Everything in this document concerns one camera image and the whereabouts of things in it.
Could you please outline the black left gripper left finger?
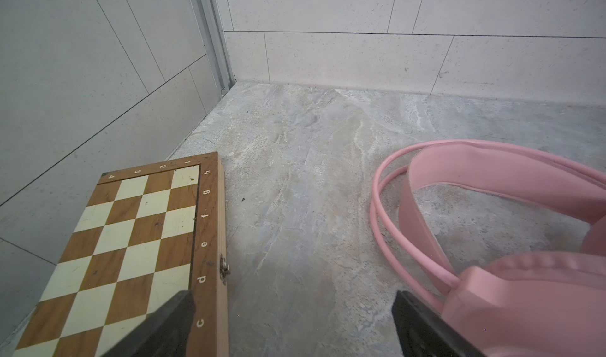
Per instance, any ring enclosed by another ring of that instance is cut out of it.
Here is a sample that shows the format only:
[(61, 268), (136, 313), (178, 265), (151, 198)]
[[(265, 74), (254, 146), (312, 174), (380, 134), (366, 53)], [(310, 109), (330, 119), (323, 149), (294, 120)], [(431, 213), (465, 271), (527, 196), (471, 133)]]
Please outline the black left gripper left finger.
[(195, 310), (192, 292), (177, 292), (104, 356), (185, 356)]

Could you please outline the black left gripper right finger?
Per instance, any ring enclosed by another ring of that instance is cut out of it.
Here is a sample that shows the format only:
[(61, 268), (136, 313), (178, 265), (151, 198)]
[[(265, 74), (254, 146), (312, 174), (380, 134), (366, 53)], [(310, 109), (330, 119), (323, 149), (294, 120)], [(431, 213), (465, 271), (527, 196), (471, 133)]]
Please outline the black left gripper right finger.
[(411, 292), (397, 292), (391, 313), (405, 357), (484, 356)]

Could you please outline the pink headphones with cable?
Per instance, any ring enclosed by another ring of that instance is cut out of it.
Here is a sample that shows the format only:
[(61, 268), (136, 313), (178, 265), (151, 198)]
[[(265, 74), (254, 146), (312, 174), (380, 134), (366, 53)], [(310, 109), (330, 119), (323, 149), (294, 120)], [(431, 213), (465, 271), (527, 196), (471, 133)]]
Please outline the pink headphones with cable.
[[(605, 138), (595, 140), (555, 142), (548, 146), (547, 142), (529, 144), (538, 147), (540, 152), (555, 152), (556, 155), (572, 158), (574, 161), (586, 164), (601, 172), (605, 172)], [(365, 180), (370, 184), (371, 173), (379, 168), (381, 160), (394, 150), (387, 147), (402, 147), (385, 145), (371, 149), (369, 162), (366, 162)], [(397, 203), (402, 190), (402, 180), (388, 184), (387, 194), (382, 195), (388, 215), (396, 217)], [(582, 239), (588, 232), (586, 223), (573, 218), (556, 214), (552, 210), (543, 210), (538, 205), (527, 205), (510, 199), (498, 199), (496, 196), (474, 193), (470, 189), (455, 188), (446, 184), (438, 184), (433, 188), (421, 189), (414, 193), (416, 204), (420, 205), (421, 213), (426, 216), (433, 235), (436, 236), (446, 256), (450, 259), (456, 273), (462, 273), (471, 266), (485, 267), (497, 259), (530, 252), (579, 252)], [(380, 226), (380, 238), (377, 244), (387, 245), (388, 255), (392, 252), (398, 263), (410, 269), (414, 278), (420, 278), (421, 284), (427, 284), (432, 293), (438, 293), (423, 273), (421, 267), (405, 253), (390, 236), (389, 232)], [(398, 344), (394, 319), (391, 315), (391, 302), (396, 289), (389, 289), (385, 316), (377, 321), (377, 332), (380, 332), (385, 347), (392, 355), (402, 356)]]

